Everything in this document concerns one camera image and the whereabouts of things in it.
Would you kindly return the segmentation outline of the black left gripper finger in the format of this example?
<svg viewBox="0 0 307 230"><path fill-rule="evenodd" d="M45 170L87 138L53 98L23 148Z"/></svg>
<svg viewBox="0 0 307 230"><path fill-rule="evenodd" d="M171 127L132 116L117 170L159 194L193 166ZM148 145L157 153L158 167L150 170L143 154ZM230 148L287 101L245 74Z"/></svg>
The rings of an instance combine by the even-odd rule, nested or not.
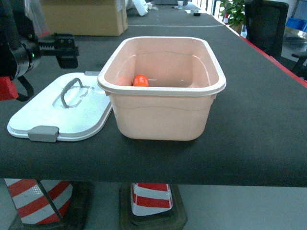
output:
<svg viewBox="0 0 307 230"><path fill-rule="evenodd" d="M78 67L79 49L75 45L74 35L55 33L54 49L56 59L62 69L76 69Z"/></svg>

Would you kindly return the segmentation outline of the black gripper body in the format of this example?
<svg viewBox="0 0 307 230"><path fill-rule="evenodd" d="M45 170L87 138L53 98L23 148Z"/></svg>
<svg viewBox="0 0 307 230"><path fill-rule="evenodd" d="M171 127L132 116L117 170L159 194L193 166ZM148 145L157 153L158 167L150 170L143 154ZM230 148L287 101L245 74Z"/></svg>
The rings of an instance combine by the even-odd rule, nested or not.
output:
<svg viewBox="0 0 307 230"><path fill-rule="evenodd" d="M54 49L54 41L43 14L14 14L10 27L12 77L17 78L37 67L40 57Z"/></svg>

